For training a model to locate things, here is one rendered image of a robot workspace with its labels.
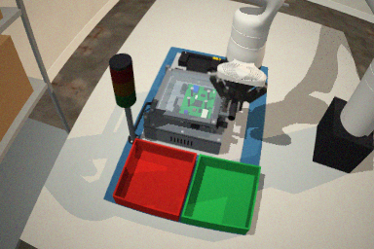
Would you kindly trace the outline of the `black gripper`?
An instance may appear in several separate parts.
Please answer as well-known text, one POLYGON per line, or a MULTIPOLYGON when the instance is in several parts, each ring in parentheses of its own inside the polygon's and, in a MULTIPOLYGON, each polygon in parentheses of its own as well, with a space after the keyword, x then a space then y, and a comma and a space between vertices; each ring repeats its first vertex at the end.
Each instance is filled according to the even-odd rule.
POLYGON ((232 104, 234 90, 240 91, 240 95, 239 95, 238 103, 237 103, 237 113, 239 113, 239 111, 242 110, 244 102, 247 101, 247 103, 251 103, 257 98, 267 93, 267 83, 265 83, 264 87, 256 87, 255 89, 251 90, 249 93, 246 93, 247 90, 254 88, 254 86, 239 84, 239 83, 224 80, 226 85, 229 87, 229 89, 226 89, 222 80, 217 78, 215 70, 211 71, 209 80, 211 81, 212 85, 216 89, 219 96, 226 97, 225 108, 227 108, 228 111, 232 104))

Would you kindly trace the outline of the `green bin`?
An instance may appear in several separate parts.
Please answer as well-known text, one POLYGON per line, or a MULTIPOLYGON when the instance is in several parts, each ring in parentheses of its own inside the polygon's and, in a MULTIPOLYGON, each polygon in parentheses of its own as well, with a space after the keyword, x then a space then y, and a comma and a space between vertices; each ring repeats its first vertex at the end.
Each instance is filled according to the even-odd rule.
POLYGON ((260 171, 258 165, 200 154, 181 223, 246 234, 251 226, 260 171))

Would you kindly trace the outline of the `red bin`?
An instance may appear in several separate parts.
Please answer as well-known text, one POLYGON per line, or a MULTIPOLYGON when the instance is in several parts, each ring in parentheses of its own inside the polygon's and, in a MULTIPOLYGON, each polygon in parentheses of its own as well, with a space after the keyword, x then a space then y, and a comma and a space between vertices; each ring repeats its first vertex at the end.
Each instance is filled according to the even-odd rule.
POLYGON ((196 157, 135 138, 112 196, 118 204, 178 222, 196 157))

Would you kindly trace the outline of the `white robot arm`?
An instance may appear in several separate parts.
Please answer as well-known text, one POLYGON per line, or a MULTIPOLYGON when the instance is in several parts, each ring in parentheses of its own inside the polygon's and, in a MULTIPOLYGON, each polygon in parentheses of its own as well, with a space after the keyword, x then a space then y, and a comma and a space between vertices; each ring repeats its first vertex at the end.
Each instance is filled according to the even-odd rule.
MULTIPOLYGON (((264 87, 266 75, 258 68, 263 62, 270 26, 285 0, 245 1, 263 7, 242 7, 235 11, 226 52, 229 62, 218 65, 217 77, 264 87)), ((374 58, 340 119, 345 130, 356 137, 368 136, 374 130, 374 58)))

